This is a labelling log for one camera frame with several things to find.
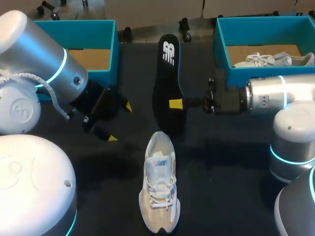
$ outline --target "sneaker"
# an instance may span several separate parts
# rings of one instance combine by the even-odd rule
[[[153,233],[171,233],[181,205],[177,199],[175,151],[170,138],[159,131],[147,146],[139,205],[143,220]]]
[[[268,66],[309,66],[315,65],[313,53],[304,57],[294,57],[287,53],[272,55],[260,55],[255,53],[246,57],[246,61],[236,63],[233,67],[268,67]]]

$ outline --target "shoelace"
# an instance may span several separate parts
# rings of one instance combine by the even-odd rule
[[[273,65],[275,63],[275,59],[272,55],[260,55],[259,53],[255,53],[253,55],[248,55],[246,57],[247,62],[254,62],[256,67]]]
[[[151,207],[166,207],[168,209],[169,206],[173,204],[172,197],[172,190],[176,184],[176,177],[171,177],[171,182],[167,183],[165,181],[156,181],[154,185],[151,185],[148,181],[147,177],[147,184],[149,187],[149,197],[150,197],[150,205]],[[158,187],[160,184],[165,185],[166,188]]]

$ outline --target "new balance logo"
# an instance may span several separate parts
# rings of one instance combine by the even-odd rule
[[[157,161],[156,166],[165,166],[166,160],[165,161]]]
[[[171,65],[174,65],[174,54],[175,49],[172,43],[164,42],[163,43],[163,59],[166,60]]]

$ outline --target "yellow tape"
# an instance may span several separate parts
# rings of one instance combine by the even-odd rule
[[[116,139],[113,135],[109,136],[107,141],[117,141],[118,139]]]
[[[131,109],[131,106],[130,106],[129,101],[128,101],[127,104],[126,104],[126,108],[127,108],[130,112],[132,112],[132,109]]]
[[[182,99],[169,100],[169,108],[182,110],[183,109],[183,100]]]

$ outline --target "beige suede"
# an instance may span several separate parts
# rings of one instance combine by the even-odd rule
[[[173,170],[172,174],[175,174],[175,166],[176,162],[173,160]],[[171,208],[173,205],[169,206],[168,209],[166,207],[161,208],[151,208],[150,206],[150,197],[149,192],[145,189],[141,192],[141,212],[144,221],[146,222],[146,225],[148,228],[153,232],[157,233],[160,228],[164,228],[166,232],[171,232],[176,224],[177,224],[177,218],[178,218],[178,211],[177,211],[177,199],[173,204],[176,204],[176,214],[174,217],[173,222],[171,222]]]

